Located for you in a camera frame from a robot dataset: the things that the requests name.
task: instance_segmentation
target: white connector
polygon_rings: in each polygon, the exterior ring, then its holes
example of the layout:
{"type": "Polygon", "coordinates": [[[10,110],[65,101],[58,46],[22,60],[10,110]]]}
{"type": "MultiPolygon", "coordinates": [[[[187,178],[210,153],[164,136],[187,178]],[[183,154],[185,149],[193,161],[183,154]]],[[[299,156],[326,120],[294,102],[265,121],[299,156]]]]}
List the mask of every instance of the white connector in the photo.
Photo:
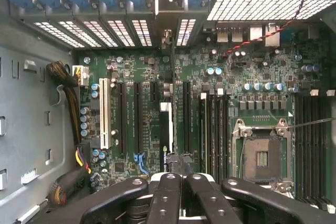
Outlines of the white connector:
{"type": "Polygon", "coordinates": [[[109,149],[112,145],[110,79],[99,79],[99,87],[100,148],[109,149]]]}
{"type": "Polygon", "coordinates": [[[74,65],[72,66],[72,74],[78,75],[78,85],[86,87],[89,85],[89,67],[74,65]]]}

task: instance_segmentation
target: white pci slot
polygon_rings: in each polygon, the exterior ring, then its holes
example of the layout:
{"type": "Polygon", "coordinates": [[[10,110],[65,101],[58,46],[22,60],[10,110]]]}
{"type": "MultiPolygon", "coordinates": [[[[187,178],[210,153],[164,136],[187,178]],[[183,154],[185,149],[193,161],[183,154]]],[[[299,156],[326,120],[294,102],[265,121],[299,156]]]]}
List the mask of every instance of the white pci slot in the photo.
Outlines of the white pci slot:
{"type": "Polygon", "coordinates": [[[99,88],[100,148],[109,149],[112,145],[110,79],[99,79],[99,88]]]}

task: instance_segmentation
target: red wire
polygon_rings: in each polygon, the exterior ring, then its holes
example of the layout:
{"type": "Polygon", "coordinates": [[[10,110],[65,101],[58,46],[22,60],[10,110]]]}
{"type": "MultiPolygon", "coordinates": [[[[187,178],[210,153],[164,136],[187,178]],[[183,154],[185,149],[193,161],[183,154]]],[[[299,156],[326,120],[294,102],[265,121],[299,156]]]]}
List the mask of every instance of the red wire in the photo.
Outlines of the red wire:
{"type": "Polygon", "coordinates": [[[299,5],[299,8],[298,8],[298,10],[295,12],[294,17],[293,17],[290,21],[288,21],[284,26],[282,26],[282,27],[279,28],[278,30],[274,31],[273,33],[266,34],[266,35],[261,36],[261,37],[256,38],[256,39],[252,39],[252,40],[249,40],[249,41],[245,41],[245,42],[241,43],[241,44],[238,45],[238,46],[235,46],[235,47],[233,47],[233,48],[228,49],[228,50],[226,51],[226,53],[222,55],[222,58],[226,58],[228,54],[230,54],[230,53],[233,52],[233,50],[236,50],[236,49],[240,48],[240,47],[243,46],[243,45],[248,45],[248,44],[251,44],[251,43],[254,42],[254,41],[258,41],[258,40],[262,40],[262,39],[268,38],[268,37],[270,37],[270,36],[273,36],[274,34],[277,34],[277,33],[281,32],[281,31],[285,30],[285,29],[286,29],[286,28],[287,28],[287,27],[288,27],[288,26],[289,26],[289,25],[290,25],[290,24],[297,18],[297,16],[299,15],[299,13],[300,13],[300,11],[301,11],[301,9],[302,9],[302,7],[303,7],[303,3],[304,3],[304,2],[305,2],[305,0],[301,0],[300,5],[299,5]]]}

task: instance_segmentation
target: capacitor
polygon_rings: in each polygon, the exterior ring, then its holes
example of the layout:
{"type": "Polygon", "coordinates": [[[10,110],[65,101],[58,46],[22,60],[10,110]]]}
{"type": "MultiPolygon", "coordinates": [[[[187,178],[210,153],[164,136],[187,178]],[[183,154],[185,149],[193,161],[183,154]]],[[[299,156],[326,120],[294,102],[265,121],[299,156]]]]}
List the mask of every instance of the capacitor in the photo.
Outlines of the capacitor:
{"type": "Polygon", "coordinates": [[[216,68],[215,69],[215,74],[220,76],[222,74],[222,69],[221,68],[216,68]]]}
{"type": "Polygon", "coordinates": [[[90,181],[94,182],[100,177],[99,173],[95,173],[90,177],[90,181]]]}
{"type": "Polygon", "coordinates": [[[86,115],[86,114],[88,114],[89,113],[89,108],[88,107],[84,107],[84,108],[81,108],[80,109],[80,113],[82,114],[82,115],[86,115]]]}
{"type": "Polygon", "coordinates": [[[277,83],[274,85],[274,90],[275,91],[282,91],[283,90],[283,86],[282,83],[277,83]]]}
{"type": "Polygon", "coordinates": [[[106,158],[106,155],[107,155],[107,153],[106,152],[101,152],[101,153],[99,153],[99,159],[104,159],[104,158],[106,158]]]}
{"type": "Polygon", "coordinates": [[[297,93],[297,92],[299,92],[299,88],[298,87],[289,88],[288,92],[290,92],[290,93],[297,93]]]}
{"type": "Polygon", "coordinates": [[[295,60],[296,61],[302,60],[302,55],[300,55],[300,54],[295,55],[295,60]]]}
{"type": "Polygon", "coordinates": [[[259,82],[253,84],[253,90],[254,91],[260,91],[260,83],[259,82]]]}
{"type": "Polygon", "coordinates": [[[301,70],[303,72],[311,72],[313,70],[313,66],[311,64],[308,64],[308,65],[303,65],[301,67],[301,70]]]}
{"type": "Polygon", "coordinates": [[[87,122],[88,120],[90,119],[90,117],[88,115],[82,115],[79,120],[82,122],[82,123],[85,123],[87,122]]]}
{"type": "Polygon", "coordinates": [[[99,153],[100,153],[100,151],[97,150],[97,149],[94,149],[94,150],[92,151],[92,155],[93,155],[94,157],[98,157],[98,156],[99,156],[99,153]]]}
{"type": "Polygon", "coordinates": [[[88,123],[81,123],[81,124],[80,124],[80,128],[81,128],[82,130],[86,130],[86,129],[88,128],[88,126],[89,126],[88,123]]]}
{"type": "Polygon", "coordinates": [[[89,131],[88,130],[82,130],[80,131],[80,135],[83,137],[86,137],[87,135],[89,135],[89,131]]]}
{"type": "Polygon", "coordinates": [[[318,72],[321,69],[321,66],[319,64],[313,65],[313,72],[318,72]]]}
{"type": "Polygon", "coordinates": [[[215,70],[213,68],[208,68],[206,70],[206,73],[209,75],[209,76],[212,76],[214,74],[215,70]]]}
{"type": "Polygon", "coordinates": [[[246,84],[244,84],[244,86],[243,86],[243,90],[244,90],[244,91],[250,91],[250,90],[251,90],[251,84],[250,84],[250,83],[246,83],[246,84]]]}
{"type": "Polygon", "coordinates": [[[115,83],[111,83],[110,84],[110,88],[112,89],[112,90],[114,90],[114,89],[116,89],[117,88],[117,85],[115,84],[115,83]]]}
{"type": "Polygon", "coordinates": [[[93,157],[92,159],[91,159],[91,162],[92,163],[96,163],[96,162],[98,162],[99,161],[99,158],[98,157],[93,157]]]}
{"type": "Polygon", "coordinates": [[[264,85],[262,85],[262,88],[264,91],[270,91],[271,90],[271,83],[267,82],[264,85]]]}
{"type": "Polygon", "coordinates": [[[97,98],[98,97],[98,92],[97,91],[92,91],[91,97],[94,98],[94,99],[97,98]]]}
{"type": "Polygon", "coordinates": [[[111,131],[111,135],[112,135],[112,136],[116,136],[117,134],[118,134],[118,130],[112,130],[112,131],[111,131]]]}
{"type": "Polygon", "coordinates": [[[93,90],[93,91],[97,91],[97,90],[99,90],[99,85],[96,84],[96,83],[92,84],[92,85],[91,85],[91,90],[93,90]]]}
{"type": "Polygon", "coordinates": [[[105,166],[107,165],[107,163],[106,163],[105,160],[102,160],[102,161],[100,161],[99,165],[100,165],[101,167],[105,167],[105,166]]]}
{"type": "Polygon", "coordinates": [[[91,183],[91,187],[99,186],[99,180],[96,180],[95,182],[91,183]]]}

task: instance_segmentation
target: motherboard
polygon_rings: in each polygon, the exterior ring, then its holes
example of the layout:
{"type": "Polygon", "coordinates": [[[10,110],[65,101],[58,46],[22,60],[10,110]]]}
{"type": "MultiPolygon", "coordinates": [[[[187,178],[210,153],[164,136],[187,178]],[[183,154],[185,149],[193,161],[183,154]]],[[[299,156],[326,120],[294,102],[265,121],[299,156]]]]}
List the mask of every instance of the motherboard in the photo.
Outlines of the motherboard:
{"type": "MultiPolygon", "coordinates": [[[[158,172],[202,172],[218,183],[228,176],[286,183],[303,198],[307,176],[326,178],[326,125],[289,126],[328,117],[320,108],[330,86],[329,42],[288,40],[277,48],[256,42],[229,54],[227,49],[200,44],[170,55],[77,53],[89,76],[80,89],[81,135],[90,142],[93,188],[158,172]],[[316,106],[304,114],[302,99],[316,106]],[[316,137],[306,144],[308,131],[316,137]],[[319,154],[318,164],[308,166],[307,150],[311,159],[319,154]],[[312,173],[302,175],[308,167],[312,173]]],[[[314,183],[327,184],[317,194],[330,193],[326,179],[314,183]]]]}

